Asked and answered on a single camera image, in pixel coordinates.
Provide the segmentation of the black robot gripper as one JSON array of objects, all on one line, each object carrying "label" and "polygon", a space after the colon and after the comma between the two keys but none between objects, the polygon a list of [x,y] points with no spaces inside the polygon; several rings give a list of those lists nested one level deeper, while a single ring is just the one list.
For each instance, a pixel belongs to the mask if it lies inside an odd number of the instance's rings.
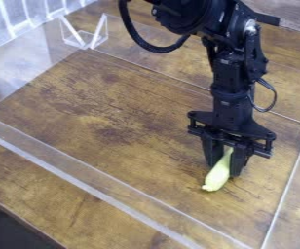
[{"label": "black robot gripper", "polygon": [[272,154],[274,133],[252,118],[251,97],[231,100],[214,98],[214,110],[190,111],[187,132],[202,140],[206,163],[214,167],[224,154],[224,146],[232,149],[228,176],[240,174],[248,158],[268,158]]}]

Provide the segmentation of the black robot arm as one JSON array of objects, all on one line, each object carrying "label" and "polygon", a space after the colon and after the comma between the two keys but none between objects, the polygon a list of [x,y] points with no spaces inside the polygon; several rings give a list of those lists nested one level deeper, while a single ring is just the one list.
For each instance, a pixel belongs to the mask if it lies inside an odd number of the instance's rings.
[{"label": "black robot arm", "polygon": [[212,110],[187,113],[187,132],[200,138],[206,162],[214,166],[228,156],[228,175],[239,175],[248,158],[271,155],[274,133],[256,124],[254,92],[266,74],[258,14],[240,0],[145,0],[155,20],[174,34],[200,38],[214,73]]}]

